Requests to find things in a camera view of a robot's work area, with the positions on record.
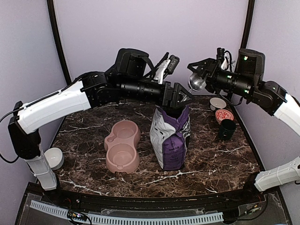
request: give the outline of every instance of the red patterned bowl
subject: red patterned bowl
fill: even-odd
[[[233,120],[233,118],[233,114],[226,109],[219,109],[216,111],[216,120],[219,124],[221,124],[224,119]]]

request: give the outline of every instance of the purple bag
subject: purple bag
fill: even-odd
[[[157,108],[150,130],[150,139],[158,163],[163,170],[182,167],[191,135],[189,108],[186,106],[178,119]]]

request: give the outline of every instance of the white and purple bag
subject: white and purple bag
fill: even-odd
[[[152,119],[150,139],[163,170],[178,170],[183,166],[190,135],[188,106],[182,110],[178,119],[168,116],[162,108],[156,109]]]

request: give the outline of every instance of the pink tray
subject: pink tray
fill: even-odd
[[[139,127],[130,120],[117,122],[104,140],[107,168],[115,172],[132,173],[140,164],[136,151],[141,139]]]

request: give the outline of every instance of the brown marble surface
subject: brown marble surface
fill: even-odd
[[[65,156],[56,171],[62,188],[117,197],[183,197],[242,188],[259,166],[239,124],[231,140],[218,138],[210,98],[196,97],[190,105],[192,133],[180,171],[164,172],[152,149],[149,131],[154,105],[110,104],[67,116],[53,143]],[[141,162],[131,174],[113,174],[105,164],[104,138],[120,120],[134,121],[142,133],[137,149]]]

